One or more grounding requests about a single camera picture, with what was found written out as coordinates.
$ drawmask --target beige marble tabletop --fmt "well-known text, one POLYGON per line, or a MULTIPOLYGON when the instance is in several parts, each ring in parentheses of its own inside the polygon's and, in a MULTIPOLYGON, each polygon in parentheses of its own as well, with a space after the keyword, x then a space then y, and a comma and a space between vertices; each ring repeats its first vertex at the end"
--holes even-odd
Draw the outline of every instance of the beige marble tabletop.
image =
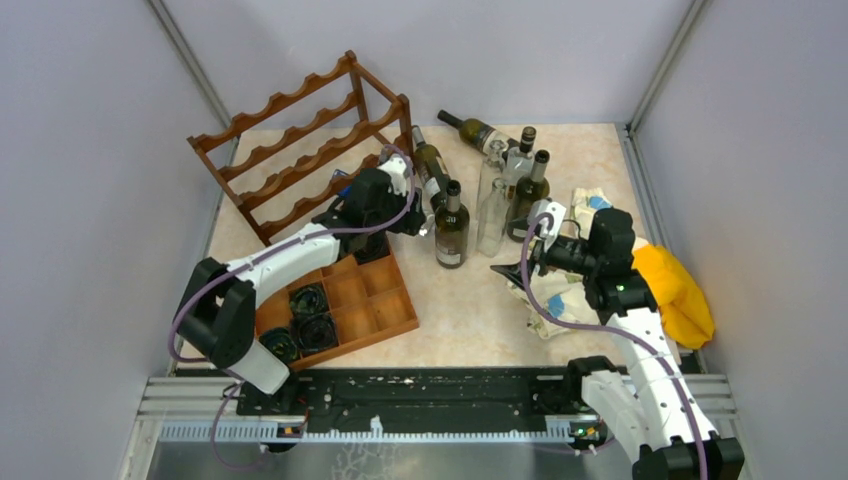
MULTIPOLYGON (((518 138, 521 125, 497 128, 518 138)), ((612 124, 536 125, 536 148, 550 151, 547 178, 551 197, 568 204, 575 187, 601 187, 612 203, 630 212, 636 234, 644 228, 627 174, 615 127, 612 124)), ((237 193, 256 190, 269 174, 292 164, 300 155, 314 153, 331 137, 343 136, 348 129, 321 129, 297 142, 231 183, 237 193)), ((475 214, 477 179, 482 155, 461 143, 448 127, 424 127, 428 142, 442 154, 451 176, 462 186, 462 200, 475 214)), ((386 128, 389 138, 397 128, 386 128)), ((257 130, 242 135, 235 163, 243 162, 250 150, 279 140, 280 131, 257 130)), ((322 167, 283 194, 255 210, 260 223, 286 215, 294 200, 321 192, 333 170, 354 171, 362 158, 377 153, 380 144, 369 139, 322 167)), ((280 232, 280 240, 309 221, 309 216, 280 232)), ((606 355, 620 364, 622 357, 607 334, 571 332, 542 340, 526 328, 529 311, 508 293, 505 280, 489 270, 489 265, 514 263, 519 245, 505 239, 495 258, 473 254, 461 268, 441 268, 434 257, 434 239, 390 235, 398 265, 406 282, 420 327, 342 357, 323 367, 436 367, 564 365, 571 358, 606 355)), ((209 255, 226 262, 254 253, 262 243, 226 197, 212 234, 209 255)), ((197 356, 186 344, 183 355, 197 356)))

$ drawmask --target blue object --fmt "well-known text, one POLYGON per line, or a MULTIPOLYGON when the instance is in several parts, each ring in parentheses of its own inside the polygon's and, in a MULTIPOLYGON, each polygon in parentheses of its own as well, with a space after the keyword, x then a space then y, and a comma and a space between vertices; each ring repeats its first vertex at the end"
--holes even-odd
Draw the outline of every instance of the blue object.
MULTIPOLYGON (((338 168, 336 169, 336 171, 334 171, 334 172, 333 172, 333 178, 336 178, 336 177, 346 177, 346 176, 347 176, 347 172, 342 171, 342 170, 339 170, 338 168)), ((338 196, 339 196, 339 197, 341 197, 341 198, 344 198, 344 197, 346 197, 346 196, 347 196, 347 192, 349 192, 349 191, 350 191, 350 187, 349 187, 349 186, 348 186, 348 187, 345 187, 345 189, 344 189, 344 190, 342 190, 341 192, 339 192, 339 195, 338 195, 338 196)))
POLYGON ((565 313, 565 303, 559 295, 554 295, 548 300, 548 312, 555 318, 565 313))
POLYGON ((592 195, 589 197, 589 206, 595 210, 603 210, 604 208, 610 208, 612 205, 603 198, 597 195, 592 195))

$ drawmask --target yellow cloth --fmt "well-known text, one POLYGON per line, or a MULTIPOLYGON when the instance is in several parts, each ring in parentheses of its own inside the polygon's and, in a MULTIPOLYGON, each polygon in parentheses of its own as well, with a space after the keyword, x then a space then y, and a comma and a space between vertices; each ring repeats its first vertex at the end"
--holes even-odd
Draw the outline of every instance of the yellow cloth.
POLYGON ((654 294, 663 328, 671 338, 692 349, 713 338, 715 324, 704 294, 674 255, 663 247, 647 245, 633 252, 633 268, 654 294))

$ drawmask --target robotic arm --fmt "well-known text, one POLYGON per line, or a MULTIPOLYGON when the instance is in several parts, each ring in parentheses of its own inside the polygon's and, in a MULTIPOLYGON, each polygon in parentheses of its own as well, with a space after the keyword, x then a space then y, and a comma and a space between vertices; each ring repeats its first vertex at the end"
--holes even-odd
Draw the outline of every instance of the robotic arm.
MULTIPOLYGON (((527 260, 527 273, 545 275, 555 268, 583 275, 586 300, 603 326, 547 319, 568 328, 616 333, 613 340, 624 354, 636 392, 624 385, 606 357, 569 362, 570 390, 604 419, 633 463, 634 479, 738 478, 744 462, 739 442, 720 438, 693 399, 665 341, 656 301, 632 268, 636 237, 630 214, 599 210, 588 239, 581 239, 558 234, 565 213, 563 205, 550 200, 533 206, 528 218, 544 217, 535 231, 540 240, 527 260)), ((520 263, 492 269, 526 290, 520 263)))
POLYGON ((425 215, 420 192, 409 191, 410 175, 401 156, 392 155, 377 168, 359 173, 344 199, 336 199, 289 238, 228 264, 202 260, 183 294, 180 310, 188 309, 184 316, 177 315, 176 333, 219 369, 266 394, 275 393, 289 369, 254 338, 256 309, 303 275, 365 247, 370 235, 417 235, 425 215), (398 216, 408 195, 414 195, 411 207, 398 221, 385 230, 368 228, 398 216), (204 289, 208 291, 196 299, 204 289))

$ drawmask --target wall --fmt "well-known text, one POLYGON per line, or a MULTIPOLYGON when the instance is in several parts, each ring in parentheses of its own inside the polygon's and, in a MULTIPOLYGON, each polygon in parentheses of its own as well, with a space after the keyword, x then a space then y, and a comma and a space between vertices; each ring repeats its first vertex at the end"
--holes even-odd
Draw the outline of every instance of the wall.
POLYGON ((716 1, 639 133, 763 478, 844 478, 848 3, 716 1))
POLYGON ((4 2, 0 45, 0 478, 114 478, 218 195, 185 138, 220 126, 141 1, 4 2))
MULTIPOLYGON (((166 2, 231 114, 258 111, 348 49, 412 105, 490 123, 627 121, 690 1, 166 2)), ((348 82, 320 106, 340 103, 348 82)), ((266 127, 305 124, 319 105, 266 127)), ((372 105, 374 112, 385 111, 372 105)), ((348 114, 337 125, 352 125, 348 114)))

